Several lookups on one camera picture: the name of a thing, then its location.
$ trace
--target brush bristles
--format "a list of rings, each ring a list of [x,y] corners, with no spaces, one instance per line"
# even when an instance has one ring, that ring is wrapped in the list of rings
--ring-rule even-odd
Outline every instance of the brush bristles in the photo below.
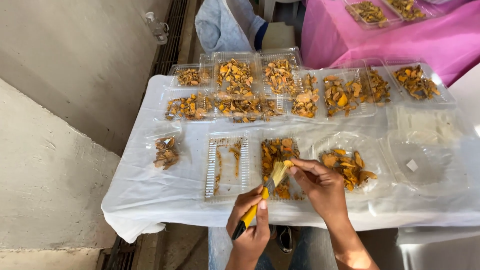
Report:
[[[275,186],[278,185],[278,183],[280,183],[283,179],[283,177],[285,176],[285,171],[288,169],[287,166],[285,166],[285,164],[283,162],[275,162],[275,164],[273,164],[273,171],[272,171],[272,174],[271,174],[271,177],[273,179],[273,182],[275,183]]]

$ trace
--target hand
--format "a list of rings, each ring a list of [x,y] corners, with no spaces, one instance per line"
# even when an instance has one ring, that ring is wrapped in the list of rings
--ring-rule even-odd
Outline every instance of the hand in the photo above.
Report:
[[[343,177],[316,160],[291,161],[295,166],[287,173],[295,178],[325,223],[348,219]]]
[[[255,204],[258,204],[256,216],[257,225],[249,226],[239,238],[232,241],[233,248],[230,253],[227,269],[255,268],[258,258],[270,239],[267,201],[262,199],[262,189],[263,186],[260,185],[250,192],[240,194],[235,201],[235,206],[227,222],[228,235],[232,237],[233,231],[237,227],[240,218]]]

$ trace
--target pink cloth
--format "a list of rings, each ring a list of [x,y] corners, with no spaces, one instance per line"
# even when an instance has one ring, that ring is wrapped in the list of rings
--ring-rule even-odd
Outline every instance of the pink cloth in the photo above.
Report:
[[[451,12],[439,18],[363,30],[342,0],[308,0],[301,36],[303,63],[318,69],[348,59],[420,57],[449,86],[480,62],[480,0],[466,2],[439,5]]]

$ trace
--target person's right hand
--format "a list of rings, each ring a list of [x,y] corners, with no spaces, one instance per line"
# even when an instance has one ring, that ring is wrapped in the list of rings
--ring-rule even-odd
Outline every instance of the person's right hand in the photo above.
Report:
[[[291,160],[287,170],[310,199],[325,223],[348,219],[343,177],[316,160]]]

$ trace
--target white plastic chair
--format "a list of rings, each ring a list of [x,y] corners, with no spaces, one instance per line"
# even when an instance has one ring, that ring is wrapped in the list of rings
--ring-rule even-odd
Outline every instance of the white plastic chair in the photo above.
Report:
[[[259,0],[259,15],[268,23],[272,22],[275,3],[293,3],[293,18],[297,17],[299,10],[299,0]]]

